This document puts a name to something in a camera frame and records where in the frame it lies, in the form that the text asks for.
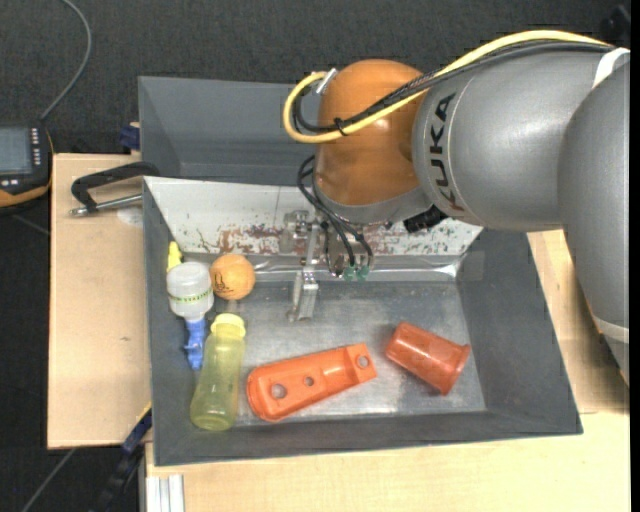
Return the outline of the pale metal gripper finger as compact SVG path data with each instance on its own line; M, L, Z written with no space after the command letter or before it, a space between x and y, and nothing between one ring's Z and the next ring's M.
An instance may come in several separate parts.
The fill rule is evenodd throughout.
M302 272L297 272L290 290L290 308L287 311L287 319L289 322L299 321L301 316L301 303L304 288L304 277Z
M304 272L302 277L302 318L311 319L315 310L319 284L313 272Z

